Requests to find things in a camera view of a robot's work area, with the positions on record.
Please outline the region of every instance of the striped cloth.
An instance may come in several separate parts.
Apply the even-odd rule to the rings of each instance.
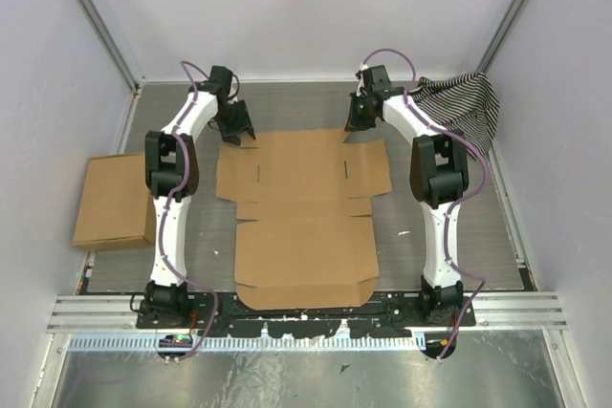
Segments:
[[[468,72],[445,81],[421,77],[419,87],[410,94],[434,121],[449,130],[463,131],[482,155],[489,151],[499,101],[486,75]]]

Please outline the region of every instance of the unfolded cardboard box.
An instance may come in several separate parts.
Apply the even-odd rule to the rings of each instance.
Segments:
[[[374,195],[391,191],[384,142],[341,130],[260,134],[221,146],[217,196],[237,203],[235,280],[256,310],[353,307],[379,275]]]
[[[144,181],[144,154],[89,160],[73,246],[84,250],[155,242],[155,209]]]

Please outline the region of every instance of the robotic arm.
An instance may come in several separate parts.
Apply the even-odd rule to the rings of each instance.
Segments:
[[[376,118],[380,118],[393,125],[412,144],[410,188],[421,203],[426,227],[426,265],[421,277],[419,303],[431,322],[446,325],[449,317],[463,304],[461,276],[445,257],[444,222],[452,203],[468,189],[466,148],[453,138],[430,129],[428,126],[445,128],[421,111],[410,96],[408,108],[404,88],[392,85],[384,66],[368,68],[362,65],[358,77],[360,83],[357,91],[351,94],[345,130],[373,128]],[[454,264],[457,264],[459,208],[460,205],[453,208],[448,226],[448,252]]]
[[[198,91],[189,89],[177,116],[161,131],[147,133],[144,140],[145,179],[154,197],[157,239],[155,263],[139,318],[153,318],[160,327],[185,324],[192,310],[185,282],[185,230],[191,195],[197,191],[200,178],[195,141],[212,120],[224,142],[240,145],[238,136],[243,132],[255,139],[246,102],[237,100],[236,95],[230,98],[232,79],[229,69],[212,66],[209,79],[197,84]],[[188,158],[175,136],[185,143]],[[186,185],[178,189],[187,169]],[[174,270],[164,261],[164,254]]]

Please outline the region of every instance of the gray floor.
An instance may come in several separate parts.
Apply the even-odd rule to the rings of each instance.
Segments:
[[[186,85],[145,85],[126,151],[143,150],[144,135],[160,129],[186,99]],[[251,113],[256,132],[340,128],[348,113],[347,83],[251,83],[240,96]],[[379,290],[418,290],[425,264],[423,214],[409,189],[410,147],[392,126],[351,135],[349,141],[384,138],[391,164],[393,192],[373,199],[374,229],[379,253]],[[186,266],[190,277],[216,290],[235,290],[235,204],[215,197],[219,134],[205,128],[196,151],[200,186],[194,196],[186,230]],[[470,160],[470,187],[482,171]],[[522,289],[512,245],[499,201],[491,184],[462,205],[458,228],[459,264],[484,275],[489,289]],[[153,265],[153,247],[101,252],[96,257],[89,291],[142,290]],[[465,279],[468,289],[477,283]]]
[[[418,351],[68,353],[56,408],[555,408],[541,332],[462,333],[443,364]]]

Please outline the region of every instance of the white wall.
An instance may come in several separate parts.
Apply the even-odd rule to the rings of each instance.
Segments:
[[[381,46],[421,75],[455,75],[476,67],[510,0],[95,2],[134,74],[160,81],[185,79],[181,58],[243,79],[345,79]]]
[[[558,292],[587,391],[610,406],[612,0],[530,0],[490,76],[529,258]]]
[[[87,159],[110,153],[129,90],[75,0],[0,0],[0,405],[33,390],[71,248]]]

